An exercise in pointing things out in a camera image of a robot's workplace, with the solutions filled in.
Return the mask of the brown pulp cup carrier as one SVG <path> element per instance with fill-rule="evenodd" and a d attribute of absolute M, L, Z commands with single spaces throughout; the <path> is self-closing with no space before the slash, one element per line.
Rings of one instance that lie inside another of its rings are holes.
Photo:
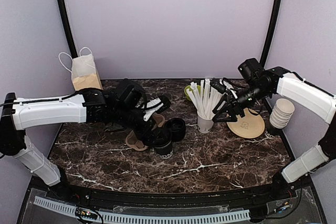
<path fill-rule="evenodd" d="M 152 119 L 155 121 L 155 126 L 153 127 L 154 130 L 158 127 L 163 127 L 166 121 L 165 117 L 158 113 L 153 113 Z M 131 131 L 128 134 L 128 136 L 125 138 L 125 143 L 129 148 L 138 152 L 143 152 L 149 148 L 148 146 L 144 145 L 141 140 L 137 139 L 134 131 Z"/>

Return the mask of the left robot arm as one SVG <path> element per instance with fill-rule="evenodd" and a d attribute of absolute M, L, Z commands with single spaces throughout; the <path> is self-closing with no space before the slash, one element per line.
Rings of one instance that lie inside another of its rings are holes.
<path fill-rule="evenodd" d="M 124 79 L 115 89 L 103 91 L 84 88 L 65 97 L 24 99 L 8 93 L 1 104 L 1 154 L 12 156 L 43 182 L 53 187 L 63 201 L 74 197 L 66 175 L 37 149 L 26 129 L 58 123 L 116 123 L 129 128 L 146 146 L 156 149 L 163 158 L 172 155 L 171 133 L 155 124 L 154 113 L 171 105 L 162 95 L 148 100 L 136 82 Z"/>

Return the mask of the black paper coffee cup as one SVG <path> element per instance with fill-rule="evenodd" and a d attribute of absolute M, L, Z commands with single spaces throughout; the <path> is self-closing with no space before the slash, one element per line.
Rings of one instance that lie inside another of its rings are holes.
<path fill-rule="evenodd" d="M 168 159 L 173 155 L 173 144 L 172 142 L 168 142 L 164 146 L 155 146 L 154 150 L 160 158 Z"/>

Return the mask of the stack of paper cups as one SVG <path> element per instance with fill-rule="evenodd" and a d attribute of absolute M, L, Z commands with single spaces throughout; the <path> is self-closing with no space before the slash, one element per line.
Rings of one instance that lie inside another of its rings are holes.
<path fill-rule="evenodd" d="M 276 101 L 272 113 L 269 117 L 269 123 L 266 126 L 266 133 L 270 137 L 278 135 L 278 133 L 288 125 L 295 111 L 294 104 L 284 98 Z"/>

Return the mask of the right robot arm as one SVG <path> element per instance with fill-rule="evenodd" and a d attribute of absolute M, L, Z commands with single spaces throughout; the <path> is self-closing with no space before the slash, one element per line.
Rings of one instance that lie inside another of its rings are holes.
<path fill-rule="evenodd" d="M 245 60 L 238 70 L 249 85 L 239 93 L 223 80 L 210 81 L 211 87 L 223 95 L 213 109 L 213 122 L 237 122 L 238 116 L 244 117 L 245 108 L 278 94 L 281 98 L 276 101 L 270 116 L 272 127 L 283 129 L 288 124 L 295 110 L 294 102 L 318 115 L 329 126 L 324 137 L 314 147 L 274 176 L 273 184 L 268 187 L 268 195 L 278 200 L 287 193 L 288 184 L 335 159 L 335 95 L 283 67 L 266 70 L 255 58 Z"/>

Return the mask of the stack of black lids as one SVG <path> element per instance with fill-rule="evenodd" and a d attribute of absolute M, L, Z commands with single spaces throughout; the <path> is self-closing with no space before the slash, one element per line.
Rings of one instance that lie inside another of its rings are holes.
<path fill-rule="evenodd" d="M 171 133 L 172 142 L 179 142 L 185 137 L 186 124 L 183 119 L 172 118 L 166 122 L 165 127 Z"/>

